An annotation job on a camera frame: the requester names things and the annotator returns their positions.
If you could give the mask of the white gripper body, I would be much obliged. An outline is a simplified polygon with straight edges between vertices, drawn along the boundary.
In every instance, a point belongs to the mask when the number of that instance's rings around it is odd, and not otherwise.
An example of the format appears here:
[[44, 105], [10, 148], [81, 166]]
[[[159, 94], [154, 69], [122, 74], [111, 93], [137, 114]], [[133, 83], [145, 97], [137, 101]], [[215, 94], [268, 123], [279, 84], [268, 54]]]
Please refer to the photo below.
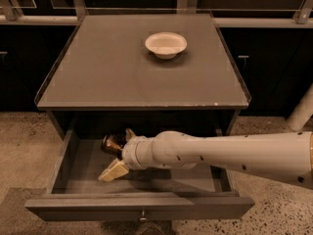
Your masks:
[[132, 137], [122, 149], [124, 163], [134, 170], [146, 169], [156, 165], [152, 152], [153, 138]]

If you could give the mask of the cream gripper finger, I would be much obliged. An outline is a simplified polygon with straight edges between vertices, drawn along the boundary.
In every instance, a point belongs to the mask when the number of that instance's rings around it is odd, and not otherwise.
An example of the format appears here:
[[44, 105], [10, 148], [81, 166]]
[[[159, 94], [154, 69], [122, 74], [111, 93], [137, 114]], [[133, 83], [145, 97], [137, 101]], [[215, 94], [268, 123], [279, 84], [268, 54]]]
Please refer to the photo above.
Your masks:
[[124, 161], [115, 159], [110, 165], [101, 173], [98, 177], [99, 181], [110, 182], [121, 176], [126, 175], [129, 172], [128, 166]]
[[125, 133], [126, 133], [125, 135], [126, 141], [130, 141], [132, 138], [136, 136], [135, 132], [130, 128], [126, 128]]

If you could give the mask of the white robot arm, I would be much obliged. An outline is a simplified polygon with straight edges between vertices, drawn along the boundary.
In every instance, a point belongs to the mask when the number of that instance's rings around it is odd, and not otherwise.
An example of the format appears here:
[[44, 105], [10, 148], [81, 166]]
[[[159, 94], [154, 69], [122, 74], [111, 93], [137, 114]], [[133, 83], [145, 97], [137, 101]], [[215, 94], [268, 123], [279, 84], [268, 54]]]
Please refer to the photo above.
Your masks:
[[123, 146], [108, 135], [103, 148], [118, 151], [121, 157], [100, 174], [101, 181], [113, 181], [131, 170], [149, 167], [190, 169], [207, 164], [313, 189], [310, 132], [195, 137], [163, 131], [145, 137], [128, 129]]

